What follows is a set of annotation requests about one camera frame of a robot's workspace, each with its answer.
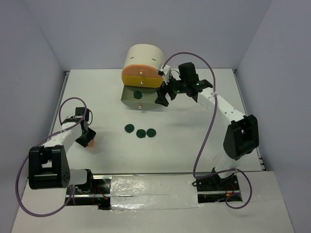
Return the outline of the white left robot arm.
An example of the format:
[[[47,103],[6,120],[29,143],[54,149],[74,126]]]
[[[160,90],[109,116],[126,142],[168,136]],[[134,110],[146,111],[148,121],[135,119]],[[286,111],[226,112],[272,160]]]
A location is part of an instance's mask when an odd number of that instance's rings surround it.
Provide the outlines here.
[[[29,151],[29,186],[31,189],[65,188],[77,185],[83,193],[95,189],[95,181],[89,169],[70,169],[66,153],[77,143],[86,148],[96,132],[89,125],[92,111],[77,107],[75,115],[66,118],[61,132],[47,142]]]

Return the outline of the yellow drawer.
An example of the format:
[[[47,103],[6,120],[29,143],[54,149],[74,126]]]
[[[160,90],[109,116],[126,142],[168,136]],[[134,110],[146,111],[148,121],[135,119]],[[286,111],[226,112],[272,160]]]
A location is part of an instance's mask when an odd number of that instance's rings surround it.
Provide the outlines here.
[[[143,76],[130,76],[122,75],[122,82],[126,86],[145,87],[145,88],[158,88],[161,86],[162,77],[143,77]]]

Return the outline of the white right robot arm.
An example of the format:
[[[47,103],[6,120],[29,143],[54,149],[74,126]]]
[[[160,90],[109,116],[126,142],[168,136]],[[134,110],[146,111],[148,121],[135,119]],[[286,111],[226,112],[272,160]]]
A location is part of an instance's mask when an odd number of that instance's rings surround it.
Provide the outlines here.
[[[220,117],[226,127],[223,141],[223,152],[216,157],[212,169],[212,186],[217,190],[224,189],[228,177],[233,175],[246,154],[250,154],[259,146],[258,120],[254,115],[246,115],[219,95],[215,86],[207,80],[200,80],[193,63],[179,65],[179,79],[171,75],[168,65],[159,66],[157,72],[163,78],[161,86],[156,90],[156,104],[167,107],[166,96],[174,100],[178,94],[186,94],[195,102],[212,111],[212,119]]]

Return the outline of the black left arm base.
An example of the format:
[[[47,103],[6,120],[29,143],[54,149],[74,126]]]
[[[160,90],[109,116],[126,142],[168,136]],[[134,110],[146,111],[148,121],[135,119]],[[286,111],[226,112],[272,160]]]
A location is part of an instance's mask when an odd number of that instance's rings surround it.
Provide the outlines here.
[[[66,190],[65,201],[69,199],[67,206],[96,206],[99,210],[111,210],[109,178],[94,178],[90,169],[86,169],[86,178],[82,179],[84,183],[74,185],[75,192],[70,198],[70,186]]]

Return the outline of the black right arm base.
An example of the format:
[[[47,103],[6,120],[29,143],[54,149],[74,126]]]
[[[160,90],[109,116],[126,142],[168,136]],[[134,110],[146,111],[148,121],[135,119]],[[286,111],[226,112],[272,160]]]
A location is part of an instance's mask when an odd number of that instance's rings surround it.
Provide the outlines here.
[[[217,203],[225,202],[242,202],[240,195],[240,186],[235,175],[231,169],[225,178],[221,178],[223,173],[215,174],[216,170],[213,168],[209,176],[204,179],[196,179],[192,186],[197,190],[198,203]]]

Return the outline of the orange top drawer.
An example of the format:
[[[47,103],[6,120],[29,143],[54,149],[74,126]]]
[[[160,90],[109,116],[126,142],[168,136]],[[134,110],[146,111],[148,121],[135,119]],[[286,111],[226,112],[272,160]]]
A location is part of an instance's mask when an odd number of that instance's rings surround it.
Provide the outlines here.
[[[160,78],[157,68],[144,64],[133,64],[123,68],[122,75],[143,76],[147,78]]]

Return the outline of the peach round makeup puff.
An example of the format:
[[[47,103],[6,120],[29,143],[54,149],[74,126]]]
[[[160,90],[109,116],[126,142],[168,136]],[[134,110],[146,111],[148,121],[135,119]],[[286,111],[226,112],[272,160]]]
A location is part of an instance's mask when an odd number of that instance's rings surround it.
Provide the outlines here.
[[[91,140],[89,143],[88,143],[88,148],[94,148],[96,146],[96,141],[94,140]]]

